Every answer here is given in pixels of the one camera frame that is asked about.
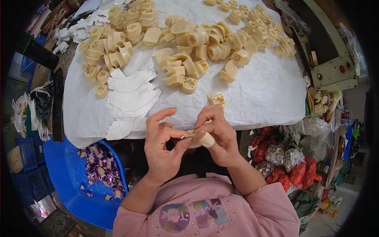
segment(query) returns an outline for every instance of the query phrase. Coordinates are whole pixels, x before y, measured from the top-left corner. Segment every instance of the clear plastic bag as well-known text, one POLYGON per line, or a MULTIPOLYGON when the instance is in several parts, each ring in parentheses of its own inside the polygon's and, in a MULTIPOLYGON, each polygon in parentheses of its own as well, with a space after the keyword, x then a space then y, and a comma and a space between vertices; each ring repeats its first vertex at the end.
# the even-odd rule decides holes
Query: clear plastic bag
POLYGON ((309 26, 282 0, 275 0, 275 6, 282 11, 283 19, 287 25, 297 26, 299 30, 302 30, 307 35, 310 34, 309 26))

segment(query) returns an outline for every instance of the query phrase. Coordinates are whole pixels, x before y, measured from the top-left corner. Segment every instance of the finger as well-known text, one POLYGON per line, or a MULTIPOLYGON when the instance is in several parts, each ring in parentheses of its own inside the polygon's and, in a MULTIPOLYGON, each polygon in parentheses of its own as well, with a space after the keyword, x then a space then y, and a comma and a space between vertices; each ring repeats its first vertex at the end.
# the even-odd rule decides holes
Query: finger
POLYGON ((166 116, 175 114, 176 108, 166 108, 156 114, 153 114, 146 120, 146 130, 148 133, 155 135, 159 129, 159 120, 164 119, 166 116))
POLYGON ((212 147, 208 148, 208 150, 216 164, 219 158, 227 157, 227 151, 217 143, 215 143, 212 147))
POLYGON ((204 125, 205 122, 217 119, 225 120, 222 105, 212 105, 208 108, 204 107, 200 114, 197 116, 197 121, 194 128, 197 129, 201 125, 204 125))
POLYGON ((169 123, 169 122, 162 122, 159 124, 159 128, 162 129, 164 127, 172 127, 173 124, 172 123, 169 123))
POLYGON ((181 138, 189 134, 190 134, 189 132, 186 132, 183 130, 177 130, 177 129, 172 129, 170 127, 164 127, 161 129, 161 131, 159 132, 157 136, 159 147, 163 147, 163 145, 166 144, 166 142, 170 140, 170 138, 181 138))
POLYGON ((175 147, 170 151, 170 155, 174 156, 174 160, 181 159, 183 154, 188 149, 193 138, 186 138, 176 143, 175 147))

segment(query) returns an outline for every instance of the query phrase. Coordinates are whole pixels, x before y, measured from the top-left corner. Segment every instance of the plastic bag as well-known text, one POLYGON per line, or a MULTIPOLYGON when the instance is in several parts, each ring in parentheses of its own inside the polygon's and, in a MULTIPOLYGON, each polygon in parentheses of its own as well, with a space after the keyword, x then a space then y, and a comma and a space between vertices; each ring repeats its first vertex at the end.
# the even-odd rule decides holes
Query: plastic bag
POLYGON ((268 146, 271 144, 271 141, 265 141, 258 145, 255 149, 253 161, 255 164, 260 164, 265 160, 266 150, 268 146))
POLYGON ((313 180, 316 178, 316 160, 312 158, 305 158, 307 162, 307 168, 303 178, 303 188, 307 189, 313 184, 313 180))
POLYGON ((282 11, 282 16, 287 25, 296 26, 305 32, 307 35, 310 34, 309 26, 296 14, 294 10, 289 8, 282 0, 275 0, 275 6, 282 11))
POLYGON ((304 154, 297 148, 291 148, 284 153, 284 167, 287 172, 290 172, 293 167, 300 163, 305 163, 304 154))
POLYGON ((284 166, 278 166, 274 169, 272 175, 267 178, 266 183, 267 184, 273 184, 277 182, 277 180, 286 174, 284 166))
POLYGON ((284 150, 283 148, 276 146, 276 145, 270 145, 266 152, 266 160, 276 166, 283 165, 284 164, 284 150))
POLYGON ((303 163, 295 166, 292 169, 292 173, 290 176, 291 184, 295 187, 299 187, 303 181, 305 170, 307 169, 307 164, 303 163))
POLYGON ((255 169, 258 170, 258 172, 263 176, 263 178, 266 179, 275 169, 275 165, 267 161, 263 161, 262 163, 256 165, 255 169))
POLYGON ((290 178, 288 175, 282 175, 280 178, 278 178, 278 182, 280 182, 284 188, 284 191, 287 192, 290 188, 290 178))
POLYGON ((12 108, 14 115, 11 116, 11 124, 14 124, 16 131, 22 138, 26 137, 26 105, 28 101, 28 95, 20 96, 16 102, 12 99, 12 108))
POLYGON ((345 38, 344 41, 348 51, 353 54, 353 60, 357 65, 358 76, 361 78, 366 77, 366 62, 358 47, 357 38, 353 37, 349 29, 347 29, 342 23, 340 23, 340 27, 337 31, 340 33, 342 38, 345 38))

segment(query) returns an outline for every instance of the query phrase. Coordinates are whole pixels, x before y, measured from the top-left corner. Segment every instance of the purple foil scrap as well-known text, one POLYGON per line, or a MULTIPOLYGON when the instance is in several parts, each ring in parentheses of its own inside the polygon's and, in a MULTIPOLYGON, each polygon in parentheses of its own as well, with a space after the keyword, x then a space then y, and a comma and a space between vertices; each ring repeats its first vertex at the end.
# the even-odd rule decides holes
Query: purple foil scrap
POLYGON ((87 196, 89 196, 90 198, 92 198, 94 195, 92 194, 91 191, 87 190, 87 196))
POLYGON ((109 194, 105 193, 105 200, 109 201, 111 198, 112 198, 112 196, 111 196, 111 195, 109 195, 109 194))

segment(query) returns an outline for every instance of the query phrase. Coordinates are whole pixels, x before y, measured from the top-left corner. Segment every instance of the red plastic bag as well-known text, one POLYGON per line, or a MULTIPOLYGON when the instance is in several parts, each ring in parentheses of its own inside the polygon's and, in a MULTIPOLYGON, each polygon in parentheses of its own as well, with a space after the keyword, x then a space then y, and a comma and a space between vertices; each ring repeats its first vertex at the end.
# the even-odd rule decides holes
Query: red plastic bag
POLYGON ((290 188, 290 178, 288 175, 283 175, 278 179, 278 182, 280 182, 284 188, 284 191, 287 192, 288 189, 290 188))
POLYGON ((307 189, 313 184, 313 180, 316 178, 316 160, 312 158, 305 158, 307 162, 307 169, 303 178, 303 188, 307 189))
POLYGON ((304 178, 306 169, 307 169, 306 163, 302 163, 300 165, 297 165, 292 169, 290 181, 291 181, 293 186, 299 187, 301 185, 301 183, 303 182, 303 178, 304 178))
POLYGON ((273 184, 275 182, 278 182, 278 179, 282 177, 283 175, 286 175, 286 171, 284 166, 278 166, 274 169, 273 174, 266 179, 267 184, 273 184))
POLYGON ((316 179, 317 181, 319 181, 319 182, 323 180, 322 176, 321 176, 321 175, 318 175, 318 174, 316 174, 315 179, 316 179))
POLYGON ((271 144, 270 141, 265 141, 263 143, 260 143, 258 147, 255 149, 253 161, 254 164, 260 164, 262 161, 266 158, 266 150, 268 146, 271 144))

